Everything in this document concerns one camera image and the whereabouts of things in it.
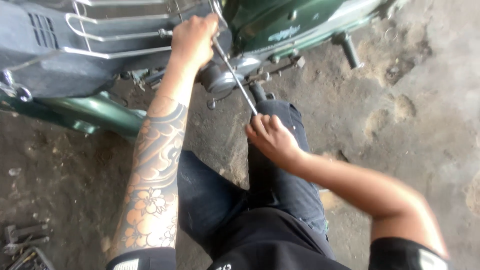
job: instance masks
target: dirt floor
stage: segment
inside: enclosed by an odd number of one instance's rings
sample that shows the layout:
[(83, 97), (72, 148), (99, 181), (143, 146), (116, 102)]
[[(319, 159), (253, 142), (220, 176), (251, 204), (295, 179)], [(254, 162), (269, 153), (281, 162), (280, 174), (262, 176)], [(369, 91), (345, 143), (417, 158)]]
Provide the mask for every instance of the dirt floor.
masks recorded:
[[(475, 0), (414, 0), (392, 20), (355, 32), (363, 69), (350, 71), (340, 47), (323, 44), (302, 53), (303, 70), (264, 85), (302, 112), (313, 153), (330, 152), (422, 192), (455, 269), (480, 264), (478, 12)], [(138, 108), (148, 106), (138, 90), (122, 87)], [(206, 101), (195, 87), (185, 148), (245, 186), (248, 107), (240, 93), (214, 111)], [(115, 134), (85, 136), (11, 113), (0, 113), (0, 125), (0, 225), (46, 222), (51, 241), (42, 248), (57, 269), (102, 269), (132, 146)], [(332, 194), (322, 198), (338, 261), (366, 269), (369, 218)], [(177, 262), (205, 269), (211, 261), (179, 232)]]

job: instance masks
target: tattooed arm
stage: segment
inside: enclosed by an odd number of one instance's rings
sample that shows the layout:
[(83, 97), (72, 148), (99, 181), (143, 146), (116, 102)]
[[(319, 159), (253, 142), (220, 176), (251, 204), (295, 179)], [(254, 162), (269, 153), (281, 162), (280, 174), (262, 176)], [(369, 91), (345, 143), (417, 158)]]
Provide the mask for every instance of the tattooed arm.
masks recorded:
[(173, 30), (172, 54), (138, 134), (121, 220), (110, 257), (150, 247), (175, 247), (177, 168), (192, 86), (213, 56), (218, 18), (193, 16)]

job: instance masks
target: vent grille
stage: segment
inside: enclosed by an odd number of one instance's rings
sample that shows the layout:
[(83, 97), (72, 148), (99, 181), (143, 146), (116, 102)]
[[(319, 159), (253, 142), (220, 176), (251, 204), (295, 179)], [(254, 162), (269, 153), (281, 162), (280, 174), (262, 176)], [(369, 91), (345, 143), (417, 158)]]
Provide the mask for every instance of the vent grille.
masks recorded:
[(53, 31), (53, 23), (49, 18), (29, 13), (30, 23), (33, 26), (33, 32), (35, 34), (36, 43), (45, 48), (58, 49), (59, 44), (57, 41), (57, 36)]

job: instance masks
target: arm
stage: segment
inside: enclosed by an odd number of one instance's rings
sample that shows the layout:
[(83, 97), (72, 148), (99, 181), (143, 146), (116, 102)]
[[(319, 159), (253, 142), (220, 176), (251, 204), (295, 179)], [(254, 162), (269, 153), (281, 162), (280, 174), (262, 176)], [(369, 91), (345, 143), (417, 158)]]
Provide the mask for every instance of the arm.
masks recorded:
[(175, 247), (177, 168), (188, 105), (199, 68), (213, 56), (210, 43), (217, 24), (214, 14), (193, 16), (173, 30), (167, 70), (135, 144), (110, 258), (136, 249)]
[(253, 117), (246, 133), (280, 168), (330, 189), (370, 214), (372, 242), (382, 237), (401, 237), (448, 257), (432, 210), (425, 198), (411, 187), (373, 170), (303, 152), (275, 115)]

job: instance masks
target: black sleeve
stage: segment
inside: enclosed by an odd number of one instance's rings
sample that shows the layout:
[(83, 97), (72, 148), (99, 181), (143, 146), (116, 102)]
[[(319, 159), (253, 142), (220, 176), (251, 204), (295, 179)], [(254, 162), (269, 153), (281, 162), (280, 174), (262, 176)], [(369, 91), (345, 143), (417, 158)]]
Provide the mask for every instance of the black sleeve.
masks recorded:
[(448, 270), (447, 263), (416, 242), (386, 237), (370, 245), (369, 270)]
[(153, 247), (134, 250), (115, 257), (107, 270), (175, 270), (175, 249)]

